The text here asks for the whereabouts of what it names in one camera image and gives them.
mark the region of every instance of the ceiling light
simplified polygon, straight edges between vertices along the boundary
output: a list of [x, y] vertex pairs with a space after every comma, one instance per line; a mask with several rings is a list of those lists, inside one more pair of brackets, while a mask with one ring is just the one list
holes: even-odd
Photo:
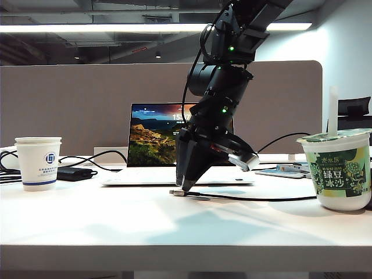
[[305, 31], [311, 23], [272, 23], [267, 26], [267, 31]]
[[[205, 24], [52, 24], [52, 25], [0, 25], [0, 33], [176, 33], [200, 32]], [[306, 30], [311, 23], [272, 23], [268, 31]]]

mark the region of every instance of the phone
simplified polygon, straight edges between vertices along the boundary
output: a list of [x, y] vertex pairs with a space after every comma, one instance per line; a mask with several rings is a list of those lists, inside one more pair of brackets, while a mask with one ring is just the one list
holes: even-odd
[[305, 173], [299, 173], [297, 171], [280, 171], [276, 169], [257, 170], [255, 173], [262, 174], [264, 176], [280, 176], [287, 178], [304, 178], [306, 176]]

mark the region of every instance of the white laptop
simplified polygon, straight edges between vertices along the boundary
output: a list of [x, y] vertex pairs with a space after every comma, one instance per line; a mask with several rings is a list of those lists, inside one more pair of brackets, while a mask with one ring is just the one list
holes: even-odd
[[[185, 104], [185, 118], [191, 117]], [[103, 185], [175, 185], [176, 136], [182, 120], [181, 103], [133, 103], [127, 167], [102, 181]], [[211, 167], [196, 184], [250, 184], [252, 179], [228, 162]]]

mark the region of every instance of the green label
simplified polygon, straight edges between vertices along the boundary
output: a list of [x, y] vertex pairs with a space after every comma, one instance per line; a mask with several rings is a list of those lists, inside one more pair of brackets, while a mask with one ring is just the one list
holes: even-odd
[[371, 191], [369, 146], [314, 153], [306, 152], [317, 195], [360, 196]]

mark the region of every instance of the white paper cup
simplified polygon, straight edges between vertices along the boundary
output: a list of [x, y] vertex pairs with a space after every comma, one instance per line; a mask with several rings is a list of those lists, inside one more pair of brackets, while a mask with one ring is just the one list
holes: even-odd
[[55, 186], [61, 137], [16, 138], [16, 148], [25, 191], [43, 191]]
[[317, 199], [333, 210], [358, 210], [371, 199], [369, 133], [338, 131], [298, 139], [305, 151]]

